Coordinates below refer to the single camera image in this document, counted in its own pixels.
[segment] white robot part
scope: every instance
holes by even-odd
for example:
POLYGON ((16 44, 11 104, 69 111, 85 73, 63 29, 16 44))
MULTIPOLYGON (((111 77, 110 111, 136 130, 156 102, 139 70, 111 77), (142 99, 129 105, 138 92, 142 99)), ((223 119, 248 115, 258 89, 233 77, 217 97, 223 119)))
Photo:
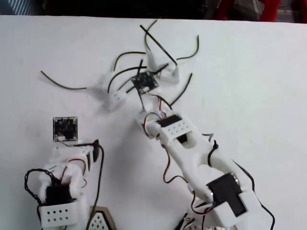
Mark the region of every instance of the white robot part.
POLYGON ((159 135, 161 145, 169 152, 177 165, 181 168, 183 177, 188 182, 188 188, 196 194, 196 197, 206 203, 215 203, 214 193, 209 188, 212 182, 199 180, 197 168, 200 165, 208 165, 229 175, 233 183, 241 188, 239 201, 245 208, 241 214, 234 214, 228 202, 214 205, 207 214, 208 227, 232 228, 248 230, 244 222, 250 215, 261 209, 255 193, 244 172, 228 157, 223 155, 216 143, 213 145, 191 124, 191 122, 179 114, 168 116, 159 123, 153 120, 146 125, 145 130, 149 136, 159 135))
POLYGON ((105 98, 104 107, 109 111, 113 112, 119 109, 127 100, 127 94, 123 91, 117 91, 110 93, 105 98))
POLYGON ((84 194, 72 203, 40 208, 43 230, 60 230, 67 226, 68 230, 84 230, 89 218, 89 204, 84 194))
POLYGON ((173 62, 169 62, 168 66, 161 71, 158 77, 161 81, 178 84, 180 81, 179 66, 175 65, 173 62))

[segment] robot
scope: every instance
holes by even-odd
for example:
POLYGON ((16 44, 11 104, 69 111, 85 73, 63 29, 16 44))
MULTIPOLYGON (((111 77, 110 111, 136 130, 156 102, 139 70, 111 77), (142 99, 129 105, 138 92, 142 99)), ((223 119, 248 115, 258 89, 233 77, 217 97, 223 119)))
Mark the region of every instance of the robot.
MULTIPOLYGON (((159 45, 151 34, 148 33, 148 30, 142 26, 141 28, 145 31, 146 35, 149 35, 159 45)), ((140 70, 144 68, 142 67, 141 61, 138 68, 131 68, 138 69, 138 74, 124 82, 116 92, 110 93, 111 82, 118 74, 114 75, 108 85, 107 92, 103 91, 103 96, 105 97, 105 94, 107 95, 107 102, 105 104, 109 111, 118 109, 125 102, 126 94, 130 91, 128 90, 120 94, 121 92, 119 90, 131 80, 134 84, 133 88, 136 88, 138 91, 142 103, 142 111, 136 117, 137 123, 148 138, 156 139, 160 142, 162 148, 166 150, 169 160, 171 156, 180 167, 182 176, 175 176, 171 180, 166 181, 164 174, 164 181, 170 183, 176 178, 183 179, 193 194, 193 200, 184 218, 175 230, 192 229, 191 226, 196 230, 254 230, 253 226, 249 225, 249 217, 253 216, 262 208, 272 216, 272 230, 275 218, 258 200, 251 175, 243 167, 223 155, 216 141, 211 142, 211 135, 208 140, 205 139, 204 136, 206 135, 199 132, 182 113, 174 111, 172 106, 163 97, 151 93, 158 86, 154 79, 156 75, 165 81, 173 83, 179 82, 176 61, 171 58, 175 65, 172 66, 170 63, 167 63, 161 68, 155 62, 149 48, 146 53, 148 56, 149 70, 140 73, 140 70), (150 101, 151 105, 145 106, 142 97, 143 99, 158 98, 159 105, 152 106, 153 103, 150 101), (200 165, 215 168, 221 171, 223 175, 213 181, 207 179, 206 183, 201 183, 196 170, 200 165)), ((44 72, 42 73, 52 82, 63 87, 49 78, 44 72)), ((64 148, 56 147, 53 149, 53 154, 48 164, 43 169, 28 171, 25 176, 25 189, 38 201, 37 213, 43 230, 100 229, 99 225, 94 226, 93 224, 99 189, 91 212, 90 205, 82 190, 86 183, 88 173, 98 159, 99 149, 103 153, 103 149, 99 145, 98 140, 94 143, 66 145, 64 148), (39 195, 35 195, 27 187, 28 176, 33 171, 41 172, 39 176, 39 180, 41 181, 39 195)))

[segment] red wire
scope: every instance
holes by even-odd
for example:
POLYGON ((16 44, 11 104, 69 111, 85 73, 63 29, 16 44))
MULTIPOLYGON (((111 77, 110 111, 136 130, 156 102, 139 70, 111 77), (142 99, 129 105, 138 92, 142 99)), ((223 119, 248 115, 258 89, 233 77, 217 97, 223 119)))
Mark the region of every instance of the red wire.
POLYGON ((70 159, 68 162, 71 162, 71 161, 82 161, 84 163, 84 170, 83 170, 83 176, 85 174, 85 170, 86 170, 86 163, 83 159, 81 158, 73 158, 73 159, 70 159))
MULTIPOLYGON (((68 162, 71 162, 71 161, 82 161, 84 163, 84 170, 83 170, 83 176, 85 174, 85 170, 86 170, 86 163, 83 159, 81 158, 73 158, 73 159, 70 159, 68 162)), ((61 177, 61 181, 63 180, 63 176, 64 176, 64 173, 65 171, 67 170, 67 165, 65 166, 63 172, 62 172, 62 177, 61 177)))
POLYGON ((214 208, 214 205, 212 205, 211 207, 207 207, 205 208, 204 212, 198 212, 194 209, 194 202, 195 202, 195 199, 196 199, 196 194, 195 194, 195 191, 193 191, 193 200, 192 200, 192 203, 191 203, 191 209, 193 212, 195 212, 196 214, 199 214, 199 215, 206 215, 208 212, 210 212, 213 208, 214 208))

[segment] cable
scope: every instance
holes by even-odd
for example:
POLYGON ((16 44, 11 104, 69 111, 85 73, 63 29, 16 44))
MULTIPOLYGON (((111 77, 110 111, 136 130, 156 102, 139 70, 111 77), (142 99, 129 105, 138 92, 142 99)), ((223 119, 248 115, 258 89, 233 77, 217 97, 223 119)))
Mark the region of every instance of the cable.
MULTIPOLYGON (((156 19, 153 23, 150 24, 150 26, 148 27, 147 30, 149 31, 150 28, 151 28, 156 22, 157 22, 157 19, 156 19)), ((150 48, 149 48, 149 46, 148 46, 148 43, 147 43, 147 34, 145 34, 145 36, 144 36, 144 42, 145 42, 146 47, 149 49, 149 51, 151 51, 150 48)))
POLYGON ((163 173, 163 181, 164 181, 166 184, 169 184, 169 183, 171 183, 174 179, 176 179, 176 178, 181 178, 182 180, 184 180, 184 181, 188 184, 187 180, 184 179, 182 176, 179 176, 179 175, 174 176, 174 177, 171 178, 169 181, 166 181, 166 180, 165 180, 165 175, 166 175, 167 170, 168 170, 168 168, 169 168, 169 166, 170 166, 170 164, 171 164, 171 158, 170 158, 170 156, 169 156, 169 152, 167 151, 167 149, 165 148, 164 145, 162 145, 162 148, 165 149, 165 151, 166 151, 166 153, 167 153, 167 157, 168 157, 167 165, 166 165, 166 168, 165 168, 164 173, 163 173))
POLYGON ((126 91, 126 93, 129 93, 129 92, 132 91, 134 88, 135 88, 135 86, 132 86, 130 89, 128 89, 128 90, 126 91))
POLYGON ((162 66, 160 69, 158 69, 156 72, 150 72, 153 75, 157 75, 158 73, 160 73, 162 70, 164 70, 169 64, 166 63, 164 66, 162 66))
POLYGON ((143 125, 142 125, 142 126, 143 126, 143 130, 144 130, 146 136, 148 136, 148 137, 149 137, 149 134, 148 134, 148 132, 147 132, 147 130, 146 130, 146 119, 147 119, 147 117, 148 117, 150 114, 156 115, 156 116, 160 119, 160 121, 162 120, 162 118, 159 116, 159 114, 156 114, 156 113, 154 113, 154 112, 150 112, 150 113, 148 113, 148 114, 145 116, 144 122, 143 122, 143 125))
POLYGON ((124 56, 124 55, 126 55, 126 54, 146 54, 146 52, 132 51, 132 52, 125 52, 125 53, 120 54, 120 55, 117 57, 116 61, 115 61, 113 71, 115 71, 117 62, 118 62, 118 60, 120 59, 120 57, 122 57, 122 56, 124 56))
POLYGON ((143 64, 143 59, 141 59, 141 61, 140 61, 140 64, 139 64, 139 68, 138 68, 138 73, 137 73, 137 75, 139 75, 139 74, 140 74, 142 64, 143 64))
POLYGON ((159 98, 161 101, 163 101, 165 104, 167 104, 167 106, 168 106, 171 110, 173 110, 172 106, 171 106, 163 97, 161 97, 160 95, 151 94, 151 93, 150 93, 149 95, 159 98))
MULTIPOLYGON (((243 168, 241 165, 239 165, 238 163, 236 163, 235 161, 233 161, 245 174, 246 176, 248 176, 248 178, 251 180, 251 184, 252 184, 252 190, 253 192, 256 194, 255 192, 255 180, 252 177, 252 175, 245 169, 243 168)), ((260 202, 261 207, 272 217, 272 224, 271 224, 271 228, 270 230, 273 230, 274 225, 275 225, 275 216, 260 202)))
POLYGON ((132 67, 132 68, 124 69, 124 70, 122 70, 121 72, 118 72, 117 74, 115 74, 115 75, 112 77, 112 79, 111 79, 111 81, 110 81, 110 83, 109 83, 109 85, 108 85, 108 87, 107 87, 107 93, 110 93, 111 84, 112 84, 112 82, 114 81, 114 79, 115 79, 119 74, 122 74, 122 73, 127 72, 127 71, 130 71, 130 70, 135 70, 135 69, 139 69, 139 67, 137 66, 137 67, 132 67))
POLYGON ((213 144, 213 147, 212 147, 212 150, 209 152, 209 154, 208 154, 208 165, 210 166, 210 167, 212 167, 211 166, 211 156, 212 156, 212 154, 213 154, 213 152, 216 150, 216 149, 218 149, 219 148, 219 145, 216 143, 216 140, 214 140, 214 144, 213 144))
POLYGON ((209 138, 208 138, 208 141, 211 142, 211 139, 212 139, 212 137, 213 137, 214 134, 213 134, 213 133, 208 133, 208 134, 202 133, 202 135, 203 135, 203 136, 209 137, 209 138))
POLYGON ((172 62, 177 66, 178 65, 177 62, 173 59, 172 56, 170 56, 170 54, 163 48, 163 46, 142 25, 140 25, 140 27, 160 47, 160 49, 162 49, 162 51, 172 60, 172 62))
POLYGON ((38 197, 38 195, 34 194, 28 187, 28 179, 29 179, 29 174, 31 172, 43 172, 45 173, 47 176, 50 177, 51 179, 51 184, 52 185, 58 185, 61 183, 61 181, 56 178, 51 172, 49 172, 46 169, 30 169, 24 176, 24 189, 38 202, 38 205, 41 206, 43 203, 40 200, 40 198, 38 197))
POLYGON ((84 178, 83 178, 83 180, 85 181, 85 185, 83 185, 81 188, 85 188, 86 185, 87 185, 87 180, 85 180, 84 178))
MULTIPOLYGON (((143 63, 143 59, 140 61, 137 75, 139 75, 139 73, 141 71, 142 63, 143 63)), ((140 97, 140 101, 142 103, 142 109, 145 110, 145 106, 144 106, 144 102, 143 102, 142 96, 141 96, 141 94, 140 94, 140 92, 138 90, 137 90, 137 92, 138 92, 138 95, 140 97)))
POLYGON ((48 78, 51 82, 55 83, 57 86, 67 89, 67 90, 86 90, 87 87, 82 87, 82 88, 71 88, 71 87, 67 87, 64 85, 61 85, 59 83, 57 83, 55 80, 52 80, 47 74, 45 74, 42 70, 40 71, 46 78, 48 78))
POLYGON ((191 219, 184 227, 183 230, 186 230, 188 226, 190 226, 195 221, 195 218, 191 219))
POLYGON ((203 212, 198 212, 194 209, 194 202, 196 200, 196 193, 195 191, 193 191, 193 200, 192 200, 192 203, 191 203, 191 209, 193 212, 195 212, 196 214, 198 215, 201 215, 201 216, 204 216, 206 215, 208 212, 210 212, 213 208, 215 208, 215 204, 214 203, 211 203, 211 204, 208 204, 208 205, 211 205, 209 207, 206 207, 205 210, 203 212))
POLYGON ((173 104, 175 104, 176 101, 178 101, 178 99, 179 99, 179 98, 184 94, 184 92, 187 90, 187 88, 188 88, 188 86, 189 86, 189 83, 190 83, 190 81, 191 81, 192 75, 193 75, 193 73, 190 74, 186 86, 184 87, 183 91, 179 94, 179 96, 170 104, 171 106, 173 106, 173 104))
POLYGON ((71 161, 82 161, 84 163, 84 170, 83 170, 83 173, 82 173, 83 176, 84 176, 85 170, 86 170, 86 163, 85 163, 85 161, 83 159, 81 159, 81 158, 73 158, 73 159, 70 159, 68 162, 71 162, 71 161))
POLYGON ((100 193, 101 174, 102 174, 102 168, 103 168, 103 164, 104 164, 105 152, 104 152, 104 149, 102 148, 101 145, 99 145, 99 148, 101 149, 101 164, 100 164, 100 171, 99 171, 99 178, 98 178, 97 195, 96 195, 96 200, 94 202, 90 217, 87 221, 86 230, 89 229, 91 220, 92 220, 92 218, 95 214, 95 209, 96 209, 96 206, 97 206, 97 202, 98 202, 98 199, 99 199, 99 193, 100 193))
POLYGON ((177 58, 177 60, 188 59, 188 58, 194 57, 198 53, 198 50, 200 48, 200 37, 198 35, 197 35, 197 38, 196 38, 196 42, 197 42, 197 47, 196 47, 194 54, 192 54, 191 56, 187 56, 187 57, 177 58))

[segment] black wire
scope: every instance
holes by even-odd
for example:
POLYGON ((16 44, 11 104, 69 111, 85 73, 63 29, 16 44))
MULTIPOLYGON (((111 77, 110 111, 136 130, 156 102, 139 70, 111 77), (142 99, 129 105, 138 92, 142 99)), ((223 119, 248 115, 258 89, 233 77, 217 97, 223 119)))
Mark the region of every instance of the black wire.
POLYGON ((31 172, 42 172, 45 173, 46 175, 48 175, 51 179, 51 183, 52 185, 58 185, 61 184, 61 180, 59 180, 58 178, 56 178, 53 173, 49 172, 46 169, 30 169, 29 171, 27 171, 27 173, 24 176, 24 189, 38 202, 39 206, 42 206, 42 201, 40 200, 40 198, 38 197, 38 195, 34 194, 28 187, 28 179, 29 179, 29 174, 31 172))
MULTIPOLYGON (((140 71, 141 71, 142 64, 143 64, 143 59, 140 61, 137 75, 139 75, 139 73, 140 73, 140 71)), ((141 103, 142 103, 142 109, 145 109, 145 106, 144 106, 144 102, 143 102, 142 96, 141 96, 141 94, 140 94, 140 92, 139 92, 138 90, 137 90, 137 92, 138 92, 138 95, 139 95, 140 100, 141 100, 141 103)))
POLYGON ((214 140, 214 144, 213 144, 213 148, 212 148, 212 150, 209 152, 209 154, 208 154, 208 165, 210 166, 210 167, 212 167, 211 166, 211 156, 212 156, 212 154, 213 154, 213 152, 216 150, 216 149, 218 149, 219 148, 219 145, 216 143, 216 140, 214 140))
POLYGON ((141 59, 141 61, 140 61, 140 64, 139 64, 139 68, 138 68, 138 73, 137 73, 137 75, 139 75, 139 74, 140 74, 142 64, 143 64, 143 59, 141 59))
POLYGON ((85 181, 85 185, 83 185, 81 188, 84 188, 87 185, 87 180, 85 180, 84 178, 83 178, 83 180, 85 181))
POLYGON ((158 69, 156 72, 150 72, 153 75, 157 75, 160 73, 162 70, 164 70, 168 66, 168 63, 166 63, 164 66, 162 66, 160 69, 158 69))
POLYGON ((96 209, 96 206, 97 206, 97 202, 98 202, 98 199, 99 199, 99 193, 100 193, 101 174, 102 174, 102 168, 103 168, 104 159, 105 159, 105 151, 104 151, 104 149, 102 148, 101 145, 99 145, 99 148, 101 149, 101 164, 100 164, 100 171, 99 171, 99 178, 98 178, 97 195, 96 195, 96 200, 94 202, 90 217, 87 221, 86 230, 89 229, 91 220, 94 217, 95 209, 96 209))
POLYGON ((110 81, 110 83, 109 83, 109 85, 108 85, 108 87, 107 87, 107 93, 110 93, 111 84, 112 84, 112 82, 114 81, 114 79, 115 79, 119 74, 122 74, 122 73, 127 72, 127 71, 130 71, 130 70, 135 70, 135 69, 139 69, 139 67, 137 66, 137 67, 132 67, 132 68, 124 69, 124 70, 122 70, 121 72, 118 72, 117 74, 115 74, 115 75, 112 77, 112 79, 111 79, 111 81, 110 81))
POLYGON ((157 94, 149 94, 149 95, 159 98, 161 101, 163 101, 165 104, 167 104, 167 106, 171 110, 173 110, 172 106, 163 97, 161 97, 160 95, 157 95, 157 94))
POLYGON ((167 149, 165 148, 164 145, 162 145, 162 148, 165 149, 165 151, 166 151, 166 153, 167 153, 167 158, 168 158, 168 160, 167 160, 167 165, 166 165, 166 168, 165 168, 164 173, 163 173, 163 181, 164 181, 166 184, 169 184, 169 183, 171 183, 174 179, 176 179, 176 178, 181 178, 182 180, 184 180, 184 181, 188 184, 187 180, 184 179, 182 176, 179 176, 179 175, 174 176, 174 177, 171 178, 169 181, 166 181, 166 180, 165 180, 166 173, 167 173, 168 168, 169 168, 169 166, 170 166, 170 164, 171 164, 171 158, 170 158, 170 156, 169 156, 169 152, 167 151, 167 149))
POLYGON ((135 86, 132 86, 130 89, 128 89, 128 90, 126 91, 126 93, 129 93, 129 92, 132 91, 134 88, 135 88, 135 86))
POLYGON ((67 89, 67 90, 86 90, 87 87, 82 87, 82 88, 71 88, 71 87, 67 87, 64 85, 61 85, 59 83, 57 83, 55 80, 52 80, 47 74, 45 74, 42 70, 40 71, 46 78, 48 78, 51 82, 55 83, 57 86, 67 89))
MULTIPOLYGON (((248 178, 251 180, 251 184, 252 184, 252 190, 253 192, 255 192, 255 180, 252 177, 252 175, 245 169, 243 168, 241 165, 239 165, 237 162, 233 161, 245 174, 246 176, 248 176, 248 178)), ((271 230, 273 230, 274 225, 275 225, 275 216, 260 202, 261 207, 272 217, 272 224, 271 224, 271 230)))
POLYGON ((126 54, 146 54, 146 52, 132 51, 132 52, 125 52, 125 53, 120 54, 115 61, 113 71, 115 71, 117 62, 120 59, 120 57, 126 54))
POLYGON ((208 134, 202 133, 202 135, 203 135, 203 136, 209 137, 209 138, 208 138, 208 141, 211 142, 211 139, 212 139, 212 137, 213 137, 214 134, 213 134, 213 133, 208 133, 208 134))
MULTIPOLYGON (((148 27, 148 31, 150 30, 150 28, 155 24, 157 22, 157 19, 153 22, 153 23, 151 23, 150 24, 150 26, 148 27)), ((150 51, 150 48, 149 48, 149 46, 148 46, 148 43, 147 43, 147 34, 145 34, 145 36, 144 36, 144 41, 145 41, 145 45, 146 45, 146 47, 149 49, 149 51, 150 51)))
POLYGON ((172 62, 177 66, 177 62, 173 59, 172 56, 163 48, 163 46, 142 26, 140 27, 145 31, 145 33, 163 50, 163 52, 172 60, 172 62))
POLYGON ((179 96, 170 104, 171 106, 173 106, 173 104, 176 103, 176 101, 178 101, 178 99, 185 93, 185 91, 187 90, 189 84, 190 84, 190 81, 191 81, 191 78, 192 78, 192 75, 193 73, 190 74, 189 76, 189 79, 188 79, 188 82, 186 84, 186 86, 184 87, 183 91, 179 94, 179 96))
POLYGON ((198 50, 199 50, 199 48, 200 48, 200 37, 199 37, 198 35, 197 35, 196 41, 197 41, 197 48, 196 48, 194 54, 192 54, 191 56, 187 56, 187 57, 180 57, 180 58, 177 58, 177 60, 188 59, 188 58, 194 57, 194 56, 198 53, 198 50))

